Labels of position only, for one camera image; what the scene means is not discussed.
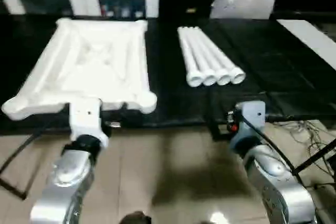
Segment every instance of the white foam tray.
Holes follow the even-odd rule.
[[[151,113],[144,33],[147,22],[57,21],[57,30],[22,88],[2,105],[12,120],[57,113],[78,97],[99,98],[102,110]]]

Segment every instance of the wire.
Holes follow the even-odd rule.
[[[0,168],[0,174],[2,174],[5,169],[10,165],[10,163],[16,158],[20,152],[22,152],[30,143],[32,143],[35,139],[40,137],[46,128],[49,126],[50,123],[44,125],[39,131],[35,132],[33,135],[31,135],[29,138],[24,140],[24,142],[7,158],[7,160],[2,164]]]
[[[332,133],[330,133],[330,132],[328,132],[328,131],[326,131],[326,130],[324,130],[324,129],[318,127],[318,126],[316,126],[316,125],[313,124],[312,122],[307,121],[307,123],[310,124],[311,126],[315,127],[317,130],[322,131],[322,132],[324,132],[324,133],[326,133],[326,134],[328,134],[328,135],[330,135],[330,136],[336,138],[336,135],[335,135],[335,134],[332,134]]]
[[[6,159],[6,161],[0,167],[0,175],[6,170],[10,163],[17,157],[17,155],[19,155],[30,143],[32,143],[35,139],[40,137],[45,132],[47,127],[49,127],[53,121],[54,120],[51,120],[50,122],[46,123],[39,131],[35,132],[29,138],[24,140],[23,143],[21,143],[21,145]],[[19,189],[12,186],[10,183],[4,181],[2,178],[0,178],[0,186],[11,192],[13,195],[17,196],[21,200],[25,200],[27,198],[27,189],[25,191],[20,191]]]
[[[333,134],[317,127],[316,125],[314,125],[313,123],[309,122],[309,121],[299,121],[299,122],[289,122],[289,123],[274,123],[275,126],[280,126],[282,129],[288,131],[291,135],[291,137],[293,138],[294,141],[300,143],[300,144],[304,144],[306,145],[308,141],[310,141],[310,145],[308,145],[307,147],[307,152],[309,157],[312,156],[312,149],[314,148],[314,146],[316,146],[316,148],[320,151],[320,145],[326,146],[326,143],[323,143],[321,140],[321,137],[319,135],[319,131],[324,131],[325,133],[329,134],[330,136],[333,136],[336,138],[336,136],[334,136]],[[300,141],[297,140],[294,136],[295,133],[300,133],[303,130],[306,130],[309,133],[309,137],[308,139],[304,140],[304,141]],[[314,165],[320,169],[321,171],[323,171],[324,173],[328,174],[329,176],[333,177],[333,172],[332,169],[329,167],[327,160],[325,159],[325,157],[322,157],[322,160],[327,168],[327,170],[323,169],[320,165],[318,165],[316,162],[314,162]]]
[[[251,124],[244,116],[242,116],[243,121],[251,127],[259,136],[261,136],[278,154],[280,157],[285,161],[287,166],[290,170],[294,170],[295,167],[293,166],[292,162],[288,159],[288,157],[278,148],[278,146],[268,138],[263,132],[261,132],[259,129],[257,129],[253,124]],[[299,174],[294,174],[294,176],[297,178],[298,182],[303,185],[303,181]]]

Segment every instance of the black tabletop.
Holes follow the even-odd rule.
[[[16,95],[53,35],[56,20],[48,16],[0,19],[1,104]],[[200,26],[246,72],[244,82],[189,87],[176,32],[179,25]],[[124,108],[103,112],[104,121],[121,121],[124,127],[225,123],[225,112],[248,100],[265,101],[267,120],[272,122],[336,118],[336,71],[276,21],[213,19],[177,24],[150,19],[145,39],[156,110],[148,115]],[[46,123],[52,132],[67,131],[68,120],[67,108],[17,122],[1,112],[0,133],[30,133]]]

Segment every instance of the white plastic bag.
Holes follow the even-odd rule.
[[[268,19],[275,0],[214,0],[210,18]]]

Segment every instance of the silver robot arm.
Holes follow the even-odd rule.
[[[316,223],[315,206],[280,155],[249,127],[265,126],[265,103],[243,102],[230,112],[228,122],[238,125],[230,147],[243,158],[247,176],[261,194],[271,224]]]
[[[71,140],[54,164],[47,186],[30,213],[33,224],[76,224],[93,169],[108,137],[101,129],[101,101],[82,98],[70,104]]]

